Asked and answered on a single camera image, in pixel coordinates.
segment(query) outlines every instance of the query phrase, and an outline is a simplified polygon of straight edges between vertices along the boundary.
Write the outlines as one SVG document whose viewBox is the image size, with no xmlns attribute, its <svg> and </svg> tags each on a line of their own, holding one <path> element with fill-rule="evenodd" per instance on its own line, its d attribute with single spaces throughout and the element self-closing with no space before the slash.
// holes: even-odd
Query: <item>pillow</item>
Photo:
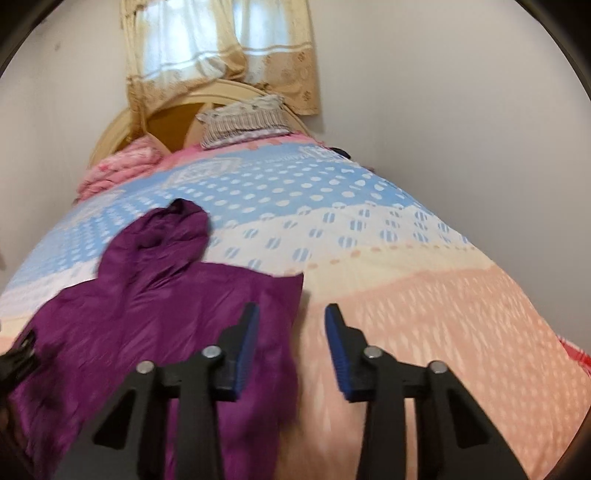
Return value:
<svg viewBox="0 0 591 480">
<path fill-rule="evenodd" d="M 200 113 L 197 119 L 205 124 L 201 145 L 208 150 L 289 134 L 291 128 L 282 106 L 281 95 L 264 95 Z"/>
</svg>

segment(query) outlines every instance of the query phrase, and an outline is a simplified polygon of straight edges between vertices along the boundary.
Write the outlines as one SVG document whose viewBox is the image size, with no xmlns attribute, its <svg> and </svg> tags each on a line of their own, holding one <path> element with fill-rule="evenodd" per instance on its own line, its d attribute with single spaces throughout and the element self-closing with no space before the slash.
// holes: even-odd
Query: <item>lace curtain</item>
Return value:
<svg viewBox="0 0 591 480">
<path fill-rule="evenodd" d="M 306 0 L 121 0 L 132 135 L 167 102 L 218 78 L 318 113 Z"/>
</svg>

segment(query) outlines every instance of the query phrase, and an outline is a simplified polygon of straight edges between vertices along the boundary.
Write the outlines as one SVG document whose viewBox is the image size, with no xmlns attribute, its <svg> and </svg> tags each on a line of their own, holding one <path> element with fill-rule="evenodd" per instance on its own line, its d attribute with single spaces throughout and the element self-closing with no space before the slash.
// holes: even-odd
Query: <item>black clamp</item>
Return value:
<svg viewBox="0 0 591 480">
<path fill-rule="evenodd" d="M 176 479 L 223 480 L 215 402 L 236 401 L 255 352 L 258 307 L 187 361 L 140 362 L 85 424 L 54 480 L 160 480 L 168 401 L 178 398 Z"/>
<path fill-rule="evenodd" d="M 341 392 L 368 402 L 357 480 L 404 480 L 404 399 L 417 418 L 418 480 L 527 480 L 521 464 L 478 403 L 441 361 L 398 362 L 347 327 L 338 305 L 325 311 Z"/>
<path fill-rule="evenodd" d="M 5 398 L 39 366 L 35 355 L 37 336 L 31 330 L 21 343 L 0 356 L 0 398 Z"/>
</svg>

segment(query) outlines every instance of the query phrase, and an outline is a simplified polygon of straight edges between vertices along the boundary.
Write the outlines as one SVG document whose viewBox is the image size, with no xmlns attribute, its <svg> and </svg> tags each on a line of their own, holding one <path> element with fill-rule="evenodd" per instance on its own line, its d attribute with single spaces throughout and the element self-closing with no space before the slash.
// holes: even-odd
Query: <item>metal screw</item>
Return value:
<svg viewBox="0 0 591 480">
<path fill-rule="evenodd" d="M 435 360 L 429 364 L 429 368 L 436 374 L 444 374 L 447 372 L 447 365 L 441 360 Z"/>
<path fill-rule="evenodd" d="M 154 369 L 154 363 L 150 360 L 144 360 L 143 362 L 138 363 L 138 366 L 135 367 L 135 369 L 142 375 L 149 374 Z"/>
<path fill-rule="evenodd" d="M 201 354 L 205 358 L 216 358 L 217 356 L 222 354 L 222 349 L 220 347 L 218 347 L 217 345 L 210 345 L 210 346 L 205 347 L 201 351 Z"/>
<path fill-rule="evenodd" d="M 378 346 L 370 345 L 363 349 L 363 354 L 367 358 L 379 358 L 380 356 L 382 356 L 382 353 L 382 349 Z"/>
</svg>

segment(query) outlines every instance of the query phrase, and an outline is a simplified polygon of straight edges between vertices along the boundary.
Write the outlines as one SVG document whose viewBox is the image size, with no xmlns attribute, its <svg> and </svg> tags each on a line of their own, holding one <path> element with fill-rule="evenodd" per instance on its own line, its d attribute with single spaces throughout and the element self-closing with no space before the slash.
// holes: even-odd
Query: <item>blue polka dot pattern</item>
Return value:
<svg viewBox="0 0 591 480">
<path fill-rule="evenodd" d="M 262 241 L 260 248 L 273 251 L 282 248 L 284 235 L 302 227 L 294 218 L 311 218 L 311 212 L 322 211 L 316 224 L 307 224 L 300 235 L 308 241 L 325 241 L 326 228 L 334 228 L 339 212 L 344 214 L 352 206 L 357 206 L 357 214 L 347 220 L 348 229 L 343 228 L 335 237 L 335 248 L 355 247 L 360 235 L 373 235 L 376 241 L 397 241 L 399 212 L 408 207 L 416 210 L 411 226 L 417 242 L 430 242 L 432 238 L 451 241 L 447 225 L 439 221 L 434 231 L 429 230 L 433 228 L 428 227 L 433 214 L 391 182 L 312 143 L 285 143 L 177 167 L 83 202 L 35 247 L 8 288 L 67 271 L 77 264 L 97 262 L 121 229 L 148 210 L 164 207 L 178 197 L 196 202 L 209 213 L 209 247 L 223 247 L 223 258 L 228 262 L 239 258 L 241 245 L 219 245 L 221 240 L 216 232 L 221 229 L 248 224 L 239 230 L 241 241 Z M 376 207 L 390 209 L 389 218 L 379 220 L 380 229 L 371 229 L 368 222 L 375 220 L 372 209 Z M 279 231 L 284 233 L 261 238 L 256 223 L 281 218 L 285 220 Z M 313 252 L 302 244 L 285 251 L 285 255 L 306 262 Z M 259 268 L 261 262 L 264 259 L 251 258 L 245 264 Z"/>
</svg>

